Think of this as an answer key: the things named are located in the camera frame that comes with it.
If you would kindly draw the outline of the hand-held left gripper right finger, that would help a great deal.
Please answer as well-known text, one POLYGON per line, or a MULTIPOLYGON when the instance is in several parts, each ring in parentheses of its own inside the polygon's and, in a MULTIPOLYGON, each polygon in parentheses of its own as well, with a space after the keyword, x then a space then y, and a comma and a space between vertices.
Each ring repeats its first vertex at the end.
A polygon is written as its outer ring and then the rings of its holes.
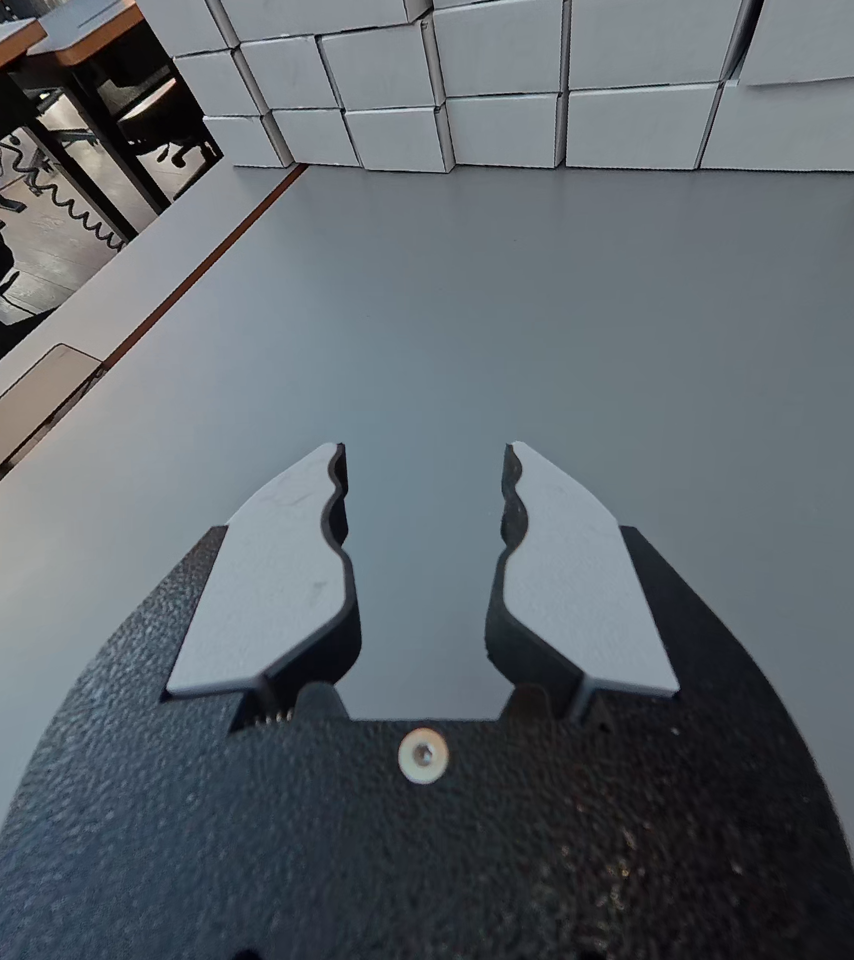
POLYGON ((589 490, 521 441, 505 447, 497 559, 484 623, 492 665, 539 688, 553 717, 593 695, 680 690, 621 527, 589 490))

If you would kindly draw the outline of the stack of white boxes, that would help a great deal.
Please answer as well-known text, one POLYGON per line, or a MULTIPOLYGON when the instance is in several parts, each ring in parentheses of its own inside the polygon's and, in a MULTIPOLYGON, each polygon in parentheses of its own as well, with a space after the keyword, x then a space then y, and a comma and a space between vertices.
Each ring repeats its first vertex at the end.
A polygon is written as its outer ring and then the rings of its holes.
POLYGON ((854 1, 138 6, 235 166, 854 173, 854 1))

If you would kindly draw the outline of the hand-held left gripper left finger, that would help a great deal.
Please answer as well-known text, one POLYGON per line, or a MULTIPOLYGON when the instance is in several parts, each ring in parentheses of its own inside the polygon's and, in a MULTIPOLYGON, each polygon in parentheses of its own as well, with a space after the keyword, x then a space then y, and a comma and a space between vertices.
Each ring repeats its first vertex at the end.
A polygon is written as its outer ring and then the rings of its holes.
POLYGON ((251 693, 294 707, 334 686, 361 653, 344 550, 346 448, 325 442, 258 489, 229 520, 167 681, 174 699, 251 693))

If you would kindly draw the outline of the white table with brown edge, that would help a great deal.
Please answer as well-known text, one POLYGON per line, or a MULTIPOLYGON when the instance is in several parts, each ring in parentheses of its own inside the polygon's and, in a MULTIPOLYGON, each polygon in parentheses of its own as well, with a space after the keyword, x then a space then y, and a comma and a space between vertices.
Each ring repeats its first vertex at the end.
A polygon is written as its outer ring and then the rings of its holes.
POLYGON ((9 474, 63 411, 115 366, 307 169, 219 162, 0 360, 0 395, 53 347, 100 361, 94 379, 0 470, 9 474))

